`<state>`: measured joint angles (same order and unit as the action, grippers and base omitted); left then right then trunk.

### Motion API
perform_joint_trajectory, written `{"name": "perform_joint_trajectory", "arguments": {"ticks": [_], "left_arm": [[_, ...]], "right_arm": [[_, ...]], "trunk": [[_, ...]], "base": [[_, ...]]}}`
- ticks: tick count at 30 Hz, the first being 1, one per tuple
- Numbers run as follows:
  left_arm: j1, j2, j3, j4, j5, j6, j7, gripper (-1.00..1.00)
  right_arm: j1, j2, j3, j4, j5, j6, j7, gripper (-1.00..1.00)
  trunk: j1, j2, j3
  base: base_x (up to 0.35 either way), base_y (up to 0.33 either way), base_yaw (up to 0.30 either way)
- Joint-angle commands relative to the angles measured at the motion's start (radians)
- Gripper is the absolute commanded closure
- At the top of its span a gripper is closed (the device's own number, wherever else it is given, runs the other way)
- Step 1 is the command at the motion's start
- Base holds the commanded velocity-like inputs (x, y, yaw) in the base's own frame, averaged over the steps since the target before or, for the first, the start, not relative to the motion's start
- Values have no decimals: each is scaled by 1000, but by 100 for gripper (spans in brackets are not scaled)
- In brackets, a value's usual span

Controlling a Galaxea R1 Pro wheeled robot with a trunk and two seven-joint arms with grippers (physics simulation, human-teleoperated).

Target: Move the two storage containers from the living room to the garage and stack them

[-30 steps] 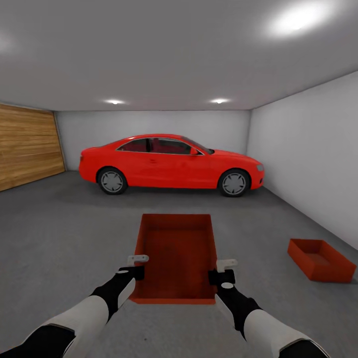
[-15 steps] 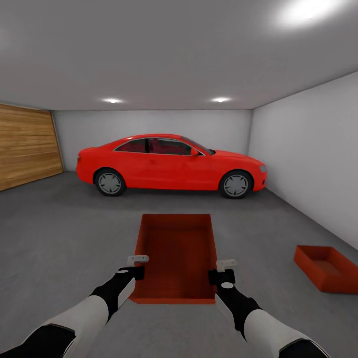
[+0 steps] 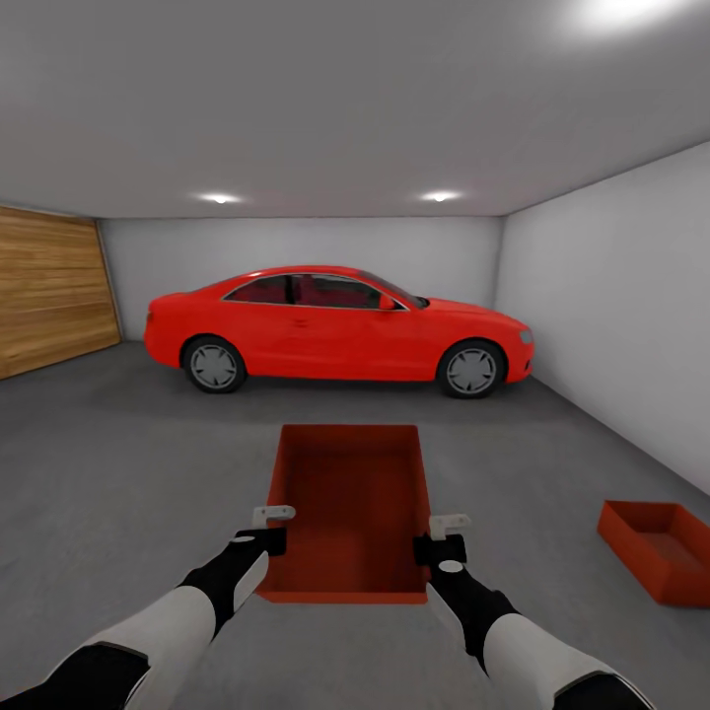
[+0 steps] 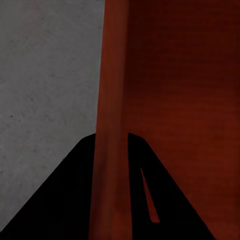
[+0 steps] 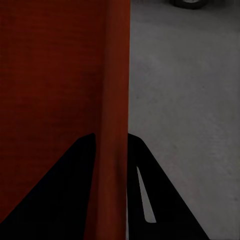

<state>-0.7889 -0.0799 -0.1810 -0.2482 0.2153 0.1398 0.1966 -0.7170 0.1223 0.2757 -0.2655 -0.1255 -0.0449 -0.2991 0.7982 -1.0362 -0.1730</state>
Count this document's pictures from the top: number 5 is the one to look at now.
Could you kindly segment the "storage box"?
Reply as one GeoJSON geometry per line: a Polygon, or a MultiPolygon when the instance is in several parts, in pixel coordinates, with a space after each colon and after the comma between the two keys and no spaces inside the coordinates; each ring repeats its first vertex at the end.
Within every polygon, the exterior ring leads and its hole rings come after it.
{"type": "Polygon", "coordinates": [[[126,240],[131,0],[0,0],[0,224],[80,138],[83,240],[126,240]]]}

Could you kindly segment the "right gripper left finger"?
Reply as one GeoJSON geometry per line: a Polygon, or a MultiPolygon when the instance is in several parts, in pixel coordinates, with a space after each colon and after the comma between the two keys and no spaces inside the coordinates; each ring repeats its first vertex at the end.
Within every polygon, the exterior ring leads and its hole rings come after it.
{"type": "Polygon", "coordinates": [[[83,240],[96,135],[79,138],[0,223],[0,240],[83,240]]]}

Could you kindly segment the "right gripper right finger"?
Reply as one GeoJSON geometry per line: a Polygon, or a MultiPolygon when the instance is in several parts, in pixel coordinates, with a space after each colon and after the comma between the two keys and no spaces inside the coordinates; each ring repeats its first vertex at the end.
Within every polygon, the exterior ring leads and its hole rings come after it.
{"type": "Polygon", "coordinates": [[[129,240],[210,240],[145,142],[127,135],[129,240]],[[156,223],[145,220],[139,168],[156,223]]]}

